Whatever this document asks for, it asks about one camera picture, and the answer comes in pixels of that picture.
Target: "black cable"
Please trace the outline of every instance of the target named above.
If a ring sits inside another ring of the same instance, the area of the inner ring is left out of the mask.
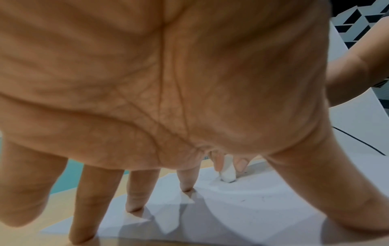
[[[355,140],[357,140],[357,141],[359,141],[359,142],[361,142],[361,143],[363,143],[363,144],[365,144],[365,145],[369,146],[370,148],[374,149],[375,151],[377,151],[377,152],[378,152],[378,153],[380,153],[381,155],[383,155],[383,156],[386,156],[384,153],[382,153],[381,151],[379,151],[377,148],[374,148],[374,147],[373,147],[373,146],[371,146],[370,144],[368,144],[368,143],[365,143],[365,142],[363,142],[363,141],[362,141],[362,140],[360,140],[360,139],[357,139],[356,137],[352,136],[351,134],[348,134],[348,133],[346,133],[345,131],[343,131],[343,130],[340,130],[339,128],[337,128],[337,127],[334,127],[334,126],[332,126],[332,128],[334,128],[334,129],[336,129],[336,130],[338,130],[338,131],[340,131],[340,132],[342,132],[342,133],[346,134],[347,136],[350,136],[350,137],[352,137],[353,139],[355,139]]]

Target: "teal surface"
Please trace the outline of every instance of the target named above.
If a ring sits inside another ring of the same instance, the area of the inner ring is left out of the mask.
[[[54,184],[50,194],[76,188],[78,182],[80,181],[82,167],[83,167],[82,163],[79,163],[75,160],[69,160],[65,171],[62,173],[62,175],[58,178],[57,182]]]

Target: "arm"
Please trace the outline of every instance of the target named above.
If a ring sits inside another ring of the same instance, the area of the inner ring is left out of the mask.
[[[331,106],[364,93],[389,75],[389,12],[343,57],[328,64]]]

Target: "black and white pattern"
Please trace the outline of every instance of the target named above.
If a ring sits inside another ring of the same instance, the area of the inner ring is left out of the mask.
[[[389,14],[389,0],[355,0],[352,3],[332,0],[332,23],[348,48],[363,37],[384,15]],[[389,78],[376,84],[373,90],[389,113]]]

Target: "tabletop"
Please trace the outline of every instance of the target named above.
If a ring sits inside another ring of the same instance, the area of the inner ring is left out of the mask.
[[[201,168],[212,167],[211,160],[203,160]],[[167,175],[168,173],[175,173],[174,170],[162,169],[160,177]],[[126,194],[126,182],[128,174],[124,175],[115,197]],[[74,201],[75,201],[76,189],[70,189],[59,193],[52,194],[49,198],[46,209],[42,215],[36,219],[33,223],[22,228],[10,228],[3,224],[0,224],[0,238],[1,244],[4,246],[70,246],[72,245],[67,235],[52,235],[39,233],[40,230],[53,225],[61,220],[69,218],[73,215]],[[105,246],[105,245],[142,245],[142,246],[154,246],[154,245],[166,245],[166,246],[182,246],[188,245],[184,243],[169,243],[169,242],[146,242],[140,240],[129,240],[121,238],[96,238],[88,243],[87,246]]]

